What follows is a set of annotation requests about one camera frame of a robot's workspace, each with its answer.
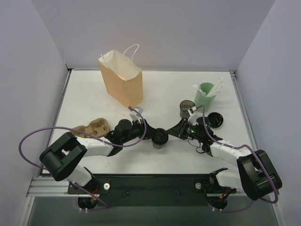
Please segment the black paper coffee cup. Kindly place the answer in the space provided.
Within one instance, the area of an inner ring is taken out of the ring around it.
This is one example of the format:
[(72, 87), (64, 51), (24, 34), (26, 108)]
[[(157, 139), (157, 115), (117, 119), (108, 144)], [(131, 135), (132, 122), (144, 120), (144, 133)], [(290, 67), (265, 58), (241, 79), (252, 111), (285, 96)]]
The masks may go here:
[(165, 144), (166, 144), (165, 140), (152, 139), (152, 145), (156, 149), (162, 149)]

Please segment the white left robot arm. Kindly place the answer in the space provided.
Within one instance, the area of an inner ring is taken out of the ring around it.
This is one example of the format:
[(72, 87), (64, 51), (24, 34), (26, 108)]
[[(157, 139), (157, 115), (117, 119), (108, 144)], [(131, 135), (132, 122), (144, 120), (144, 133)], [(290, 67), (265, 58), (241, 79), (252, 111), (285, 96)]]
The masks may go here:
[(55, 179), (67, 179), (79, 185), (79, 189), (89, 194), (95, 189), (92, 173), (79, 165), (84, 157), (111, 157), (123, 149), (123, 145), (136, 138), (148, 140), (158, 134), (158, 130), (142, 120), (133, 122), (120, 120), (114, 130), (100, 141), (92, 138), (64, 133), (40, 155), (40, 161)]

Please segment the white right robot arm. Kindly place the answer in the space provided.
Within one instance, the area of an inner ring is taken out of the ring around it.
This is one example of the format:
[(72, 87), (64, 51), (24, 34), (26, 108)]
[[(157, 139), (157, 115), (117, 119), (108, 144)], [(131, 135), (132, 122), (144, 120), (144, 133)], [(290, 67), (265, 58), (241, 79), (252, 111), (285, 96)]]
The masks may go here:
[(192, 124), (183, 118), (178, 124), (167, 130), (171, 136), (182, 140), (196, 139), (202, 150), (237, 167), (239, 177), (217, 175), (209, 179), (209, 188), (214, 192), (221, 191), (224, 187), (233, 187), (244, 190), (252, 200), (264, 200), (264, 197), (273, 193), (275, 198), (272, 204), (278, 202), (279, 189), (282, 180), (273, 163), (264, 150), (254, 151), (248, 145), (235, 147), (222, 138), (216, 136), (210, 128), (207, 117), (197, 118)]

